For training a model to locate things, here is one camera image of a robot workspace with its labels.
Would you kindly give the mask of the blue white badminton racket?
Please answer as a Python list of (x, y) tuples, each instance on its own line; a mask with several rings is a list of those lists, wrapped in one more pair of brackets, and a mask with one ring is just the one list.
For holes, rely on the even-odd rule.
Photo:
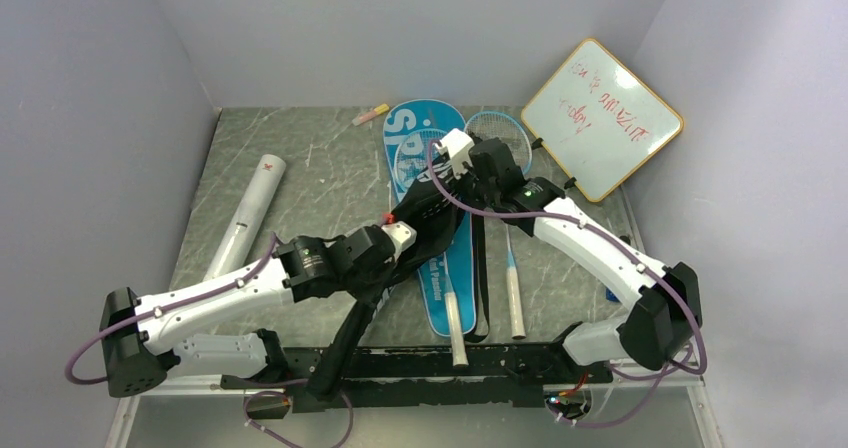
[[(526, 175), (532, 165), (531, 142), (524, 128), (510, 115), (485, 110), (474, 114), (466, 123), (465, 132), (481, 139), (499, 138), (512, 153), (513, 160)], [(506, 283), (513, 340), (526, 338), (520, 283), (513, 254), (511, 233), (506, 229)]]

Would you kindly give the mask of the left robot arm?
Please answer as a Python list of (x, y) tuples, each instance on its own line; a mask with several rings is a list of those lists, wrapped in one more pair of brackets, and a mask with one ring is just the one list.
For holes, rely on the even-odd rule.
[(290, 369), (275, 332), (224, 336), (210, 335), (208, 328), (251, 310), (337, 292), (374, 305), (416, 238), (404, 222), (365, 226), (332, 239), (298, 236), (273, 241), (259, 260), (190, 287), (147, 296), (129, 288), (113, 291), (101, 322), (109, 395), (129, 397), (168, 378), (208, 374), (262, 388), (278, 385)]

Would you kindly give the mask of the black racket cover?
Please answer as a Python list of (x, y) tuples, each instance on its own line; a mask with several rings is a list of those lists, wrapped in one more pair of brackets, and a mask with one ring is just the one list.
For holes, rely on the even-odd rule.
[(340, 391), (344, 372), (389, 288), (446, 251), (459, 227), (459, 208), (448, 194), (462, 198), (470, 174), (457, 176), (445, 163), (421, 172), (380, 225), (365, 226), (329, 247), (340, 286), (355, 303), (310, 375), (306, 391), (328, 401)]

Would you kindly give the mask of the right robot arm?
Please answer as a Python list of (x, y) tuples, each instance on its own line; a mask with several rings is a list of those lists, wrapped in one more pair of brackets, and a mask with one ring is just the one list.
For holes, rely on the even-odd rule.
[(581, 323), (549, 357), (553, 376), (576, 381), (588, 365), (629, 358), (660, 371), (707, 368), (698, 277), (686, 263), (669, 266), (625, 244), (543, 177), (530, 177), (503, 139), (453, 129), (430, 142), (446, 176), (434, 184), (452, 205), (496, 218), (561, 251), (609, 288), (624, 316)]

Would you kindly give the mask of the white shuttlecock tube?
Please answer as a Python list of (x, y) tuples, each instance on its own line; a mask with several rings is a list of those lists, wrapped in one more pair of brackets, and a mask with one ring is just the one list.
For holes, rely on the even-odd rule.
[(230, 273), (244, 265), (261, 223), (283, 178), (286, 162), (265, 154), (236, 208), (203, 280)]

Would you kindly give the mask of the blue racket cover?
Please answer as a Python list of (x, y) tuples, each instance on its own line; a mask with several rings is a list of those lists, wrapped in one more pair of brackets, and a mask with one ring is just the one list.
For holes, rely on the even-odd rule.
[[(397, 105), (383, 123), (383, 143), (388, 161), (393, 201), (399, 202), (413, 178), (426, 167), (424, 150), (431, 139), (466, 125), (452, 105), (434, 99), (418, 99)], [(419, 267), (417, 277), (432, 330), (448, 337), (450, 327), (443, 291), (451, 287), (456, 298), (461, 328), (465, 335), (477, 325), (474, 254), (470, 216), (461, 211), (461, 223), (448, 249)]]

